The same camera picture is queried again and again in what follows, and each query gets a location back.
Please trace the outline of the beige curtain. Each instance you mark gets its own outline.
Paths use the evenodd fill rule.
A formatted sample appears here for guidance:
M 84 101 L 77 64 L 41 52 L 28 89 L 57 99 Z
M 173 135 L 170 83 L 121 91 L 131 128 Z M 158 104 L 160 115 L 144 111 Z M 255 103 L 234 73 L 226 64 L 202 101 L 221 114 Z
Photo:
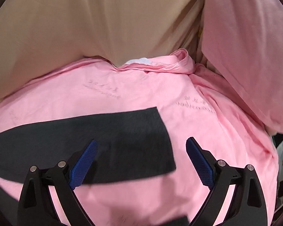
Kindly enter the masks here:
M 0 103 L 32 79 L 100 56 L 115 66 L 185 48 L 205 0 L 0 0 Z

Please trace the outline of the dark grey pants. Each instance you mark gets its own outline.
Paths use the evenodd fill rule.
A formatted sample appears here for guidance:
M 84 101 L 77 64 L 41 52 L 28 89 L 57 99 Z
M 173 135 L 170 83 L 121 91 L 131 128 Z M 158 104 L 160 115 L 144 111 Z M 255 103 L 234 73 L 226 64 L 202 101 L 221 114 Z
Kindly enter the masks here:
M 86 184 L 150 178 L 175 170 L 169 134 L 156 108 L 25 124 L 0 132 L 0 178 L 23 183 L 32 165 L 51 168 L 95 140 Z

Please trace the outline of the pink pillow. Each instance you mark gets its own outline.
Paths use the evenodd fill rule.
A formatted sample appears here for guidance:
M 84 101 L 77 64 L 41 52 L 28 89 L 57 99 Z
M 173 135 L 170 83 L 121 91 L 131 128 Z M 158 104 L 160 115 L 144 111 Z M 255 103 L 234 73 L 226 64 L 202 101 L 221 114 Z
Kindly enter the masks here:
M 283 5 L 205 0 L 202 51 L 259 120 L 283 133 Z

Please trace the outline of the pink bed sheet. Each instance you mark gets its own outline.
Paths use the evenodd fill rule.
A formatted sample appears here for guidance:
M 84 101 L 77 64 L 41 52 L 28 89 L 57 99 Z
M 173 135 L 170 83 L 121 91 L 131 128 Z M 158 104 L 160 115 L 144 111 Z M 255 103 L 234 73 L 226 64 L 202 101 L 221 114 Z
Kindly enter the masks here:
M 96 225 L 187 224 L 209 194 L 186 141 L 227 166 L 254 167 L 242 220 L 259 207 L 270 225 L 278 156 L 229 83 L 186 50 L 115 67 L 95 57 L 32 80 L 0 104 L 0 211 L 17 225 L 25 177 L 56 166 L 90 140 L 98 155 L 75 194 Z

